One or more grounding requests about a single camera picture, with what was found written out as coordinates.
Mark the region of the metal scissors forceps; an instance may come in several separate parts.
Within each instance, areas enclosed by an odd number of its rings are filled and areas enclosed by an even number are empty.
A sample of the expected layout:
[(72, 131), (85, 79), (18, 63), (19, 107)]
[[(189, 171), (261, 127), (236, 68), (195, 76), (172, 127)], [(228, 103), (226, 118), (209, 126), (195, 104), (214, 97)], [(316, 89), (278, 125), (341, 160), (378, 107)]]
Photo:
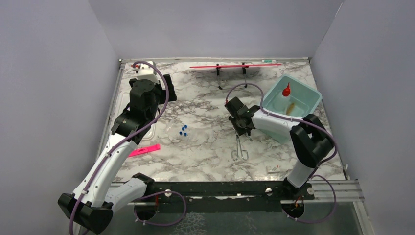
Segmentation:
[(231, 152), (231, 159), (237, 161), (242, 159), (247, 161), (249, 159), (249, 153), (247, 150), (243, 149), (240, 136), (236, 133), (236, 148)]

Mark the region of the white plastic lid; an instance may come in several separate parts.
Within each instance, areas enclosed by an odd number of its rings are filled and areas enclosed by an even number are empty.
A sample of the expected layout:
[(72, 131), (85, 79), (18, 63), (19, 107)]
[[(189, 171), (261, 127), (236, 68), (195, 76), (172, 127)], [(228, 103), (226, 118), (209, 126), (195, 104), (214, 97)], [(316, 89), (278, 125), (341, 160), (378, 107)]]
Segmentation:
[(156, 127), (157, 127), (157, 123), (153, 123), (150, 126), (150, 129), (147, 131), (147, 133), (143, 136), (142, 141), (149, 141), (151, 140), (155, 134), (156, 134)]

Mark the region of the brown bottle brush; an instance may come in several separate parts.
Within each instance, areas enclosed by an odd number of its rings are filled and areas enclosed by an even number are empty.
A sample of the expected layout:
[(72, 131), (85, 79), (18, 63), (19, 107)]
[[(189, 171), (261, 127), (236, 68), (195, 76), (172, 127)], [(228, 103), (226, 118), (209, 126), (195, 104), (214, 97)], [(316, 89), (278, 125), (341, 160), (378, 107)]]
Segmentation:
[(291, 104), (289, 104), (288, 107), (287, 107), (287, 109), (286, 109), (286, 115), (289, 116), (292, 113), (294, 107), (295, 107), (295, 103), (294, 102), (292, 102)]

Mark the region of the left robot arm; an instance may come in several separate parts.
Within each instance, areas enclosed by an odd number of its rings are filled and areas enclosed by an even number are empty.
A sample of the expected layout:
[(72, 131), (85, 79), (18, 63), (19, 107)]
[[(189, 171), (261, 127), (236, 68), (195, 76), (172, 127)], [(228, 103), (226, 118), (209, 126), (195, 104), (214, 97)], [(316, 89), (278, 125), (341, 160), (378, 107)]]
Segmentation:
[(72, 193), (63, 193), (58, 205), (70, 220), (69, 232), (75, 223), (95, 234), (103, 232), (113, 215), (136, 198), (148, 201), (154, 188), (146, 180), (133, 177), (122, 186), (110, 190), (116, 174), (128, 156), (150, 130), (165, 108), (166, 101), (177, 99), (171, 76), (165, 74), (161, 86), (155, 75), (139, 75), (130, 79), (129, 103), (115, 119), (111, 134), (97, 162)]

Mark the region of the teal plastic bin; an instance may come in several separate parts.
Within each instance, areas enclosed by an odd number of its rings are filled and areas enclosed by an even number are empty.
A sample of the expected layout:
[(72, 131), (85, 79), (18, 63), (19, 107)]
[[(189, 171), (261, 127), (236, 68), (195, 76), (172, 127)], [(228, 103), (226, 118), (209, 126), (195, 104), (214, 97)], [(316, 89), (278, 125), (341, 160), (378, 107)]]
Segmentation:
[(321, 93), (289, 75), (281, 76), (276, 84), (264, 95), (263, 108), (273, 113), (277, 113), (273, 108), (274, 98), (287, 86), (288, 82), (290, 83), (291, 90), (290, 104), (292, 102), (295, 103), (295, 107), (290, 116), (304, 117), (313, 113), (322, 100)]

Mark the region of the red-capped wash bottle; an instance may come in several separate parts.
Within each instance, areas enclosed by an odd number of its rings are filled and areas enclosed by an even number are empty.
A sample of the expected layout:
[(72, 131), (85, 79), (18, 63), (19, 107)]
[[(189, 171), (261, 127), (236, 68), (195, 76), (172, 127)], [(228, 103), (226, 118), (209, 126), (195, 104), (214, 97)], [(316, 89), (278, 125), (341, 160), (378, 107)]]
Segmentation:
[(279, 92), (273, 101), (273, 108), (274, 111), (277, 113), (285, 114), (286, 110), (288, 108), (288, 105), (290, 104), (290, 98), (291, 98), (291, 90), (290, 90), (290, 83), (287, 83), (287, 86)]

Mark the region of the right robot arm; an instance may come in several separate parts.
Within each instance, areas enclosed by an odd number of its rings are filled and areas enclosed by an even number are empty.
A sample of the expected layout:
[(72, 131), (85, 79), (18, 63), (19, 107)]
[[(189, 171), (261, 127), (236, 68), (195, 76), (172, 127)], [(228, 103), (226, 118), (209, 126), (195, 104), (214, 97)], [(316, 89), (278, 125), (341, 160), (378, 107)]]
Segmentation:
[(276, 114), (262, 111), (258, 105), (248, 108), (237, 97), (226, 101), (225, 108), (238, 136), (250, 136), (253, 129), (258, 129), (280, 134), (292, 141), (298, 160), (282, 186), (283, 195), (288, 199), (295, 199), (301, 194), (302, 186), (335, 147), (334, 140), (313, 114), (276, 117)]

